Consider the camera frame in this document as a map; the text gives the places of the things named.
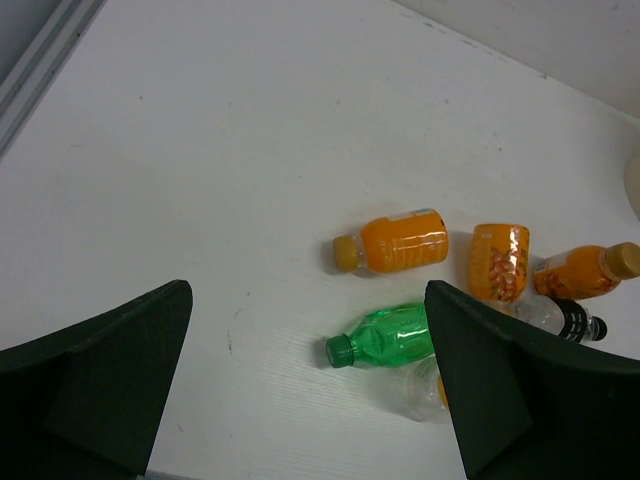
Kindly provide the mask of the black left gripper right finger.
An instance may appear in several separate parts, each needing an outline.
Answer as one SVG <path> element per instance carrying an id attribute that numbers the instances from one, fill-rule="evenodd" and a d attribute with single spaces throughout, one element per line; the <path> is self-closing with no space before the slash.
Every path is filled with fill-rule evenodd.
<path id="1" fill-rule="evenodd" d="M 636 479 L 639 363 L 431 280 L 424 305 L 469 479 Z"/>

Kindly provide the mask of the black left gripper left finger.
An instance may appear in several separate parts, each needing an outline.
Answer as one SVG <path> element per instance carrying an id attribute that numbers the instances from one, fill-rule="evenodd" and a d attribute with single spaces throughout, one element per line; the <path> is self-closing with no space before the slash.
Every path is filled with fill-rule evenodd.
<path id="1" fill-rule="evenodd" d="M 2 478 L 144 478 L 192 308 L 173 280 L 2 350 Z"/>

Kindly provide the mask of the clear bottle yellow cap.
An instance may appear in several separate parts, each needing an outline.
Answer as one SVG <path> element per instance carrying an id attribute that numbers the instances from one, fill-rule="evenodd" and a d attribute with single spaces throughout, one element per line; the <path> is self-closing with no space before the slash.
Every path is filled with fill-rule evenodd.
<path id="1" fill-rule="evenodd" d="M 435 355 L 420 362 L 407 382 L 409 413 L 421 423 L 450 423 L 450 411 Z"/>

